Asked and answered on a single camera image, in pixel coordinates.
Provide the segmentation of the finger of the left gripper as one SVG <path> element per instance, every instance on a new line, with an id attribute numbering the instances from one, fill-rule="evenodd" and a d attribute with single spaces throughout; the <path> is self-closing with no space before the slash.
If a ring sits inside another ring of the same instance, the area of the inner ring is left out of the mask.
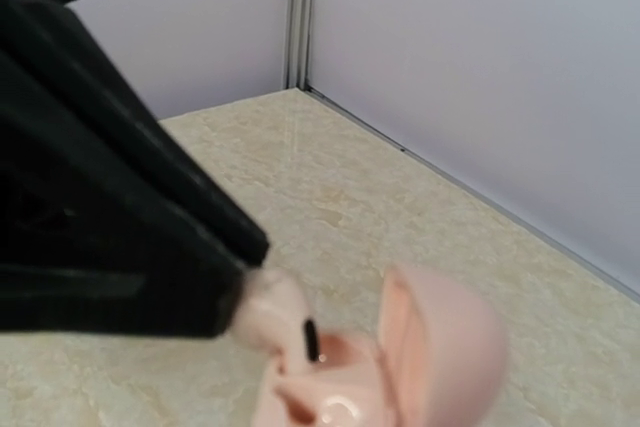
<path id="1" fill-rule="evenodd" d="M 214 338 L 265 232 L 59 0 L 1 0 L 1 329 Z"/>

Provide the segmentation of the pink earbud charging case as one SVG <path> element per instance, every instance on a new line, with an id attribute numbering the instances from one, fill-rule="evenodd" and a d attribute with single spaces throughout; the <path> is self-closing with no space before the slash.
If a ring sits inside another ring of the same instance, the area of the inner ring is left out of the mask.
<path id="1" fill-rule="evenodd" d="M 256 426 L 476 426 L 508 363 L 499 315 L 420 267 L 387 270 L 375 336 L 317 325 L 320 359 L 286 373 L 268 353 Z"/>

